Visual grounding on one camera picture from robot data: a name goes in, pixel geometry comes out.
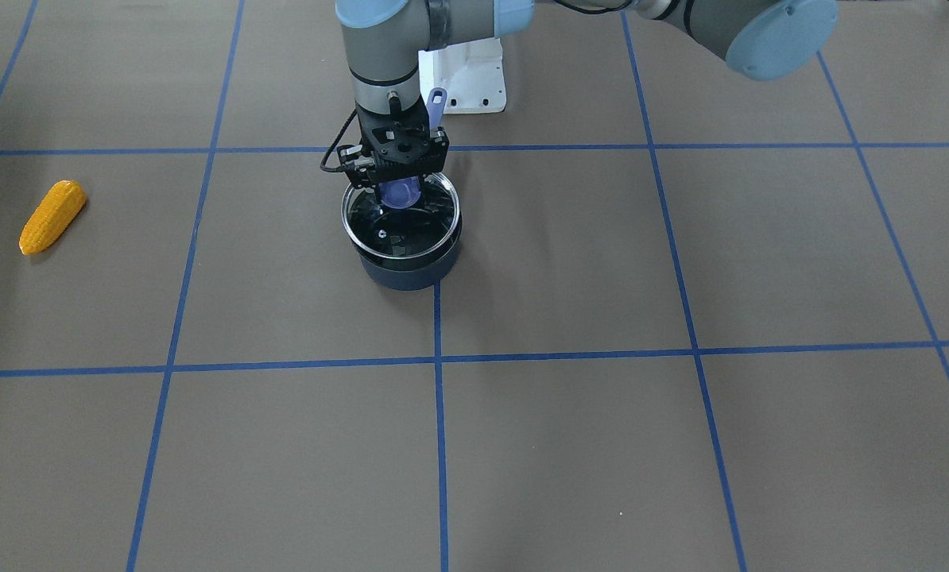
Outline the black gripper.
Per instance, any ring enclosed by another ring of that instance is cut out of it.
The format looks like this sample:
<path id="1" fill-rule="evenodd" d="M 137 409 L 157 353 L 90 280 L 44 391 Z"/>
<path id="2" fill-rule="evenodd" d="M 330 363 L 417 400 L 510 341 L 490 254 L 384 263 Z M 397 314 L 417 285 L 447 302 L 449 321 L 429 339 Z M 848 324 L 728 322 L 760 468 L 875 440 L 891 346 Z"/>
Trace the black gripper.
<path id="1" fill-rule="evenodd" d="M 431 126 L 428 110 L 410 107 L 398 114 L 355 111 L 359 143 L 338 146 L 338 170 L 355 187 L 375 187 L 381 209 L 391 209 L 387 182 L 417 177 L 419 196 L 430 198 L 437 188 L 435 174 L 441 172 L 450 146 L 445 128 Z"/>

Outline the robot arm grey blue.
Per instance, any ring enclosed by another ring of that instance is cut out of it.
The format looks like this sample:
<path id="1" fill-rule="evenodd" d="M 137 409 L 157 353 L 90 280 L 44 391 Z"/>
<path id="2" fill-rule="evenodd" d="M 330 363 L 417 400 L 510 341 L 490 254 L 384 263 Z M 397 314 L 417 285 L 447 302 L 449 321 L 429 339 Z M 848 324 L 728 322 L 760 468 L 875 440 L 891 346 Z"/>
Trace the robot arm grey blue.
<path id="1" fill-rule="evenodd" d="M 602 16 L 632 10 L 673 25 L 755 81 L 779 79 L 801 68 L 835 28 L 835 1 L 565 1 L 566 10 Z M 338 1 L 335 12 L 352 76 L 359 143 L 335 140 L 321 160 L 325 172 L 344 174 L 355 188 L 419 180 L 445 165 L 449 142 L 420 89 L 420 53 L 500 39 L 529 28 L 535 1 Z"/>

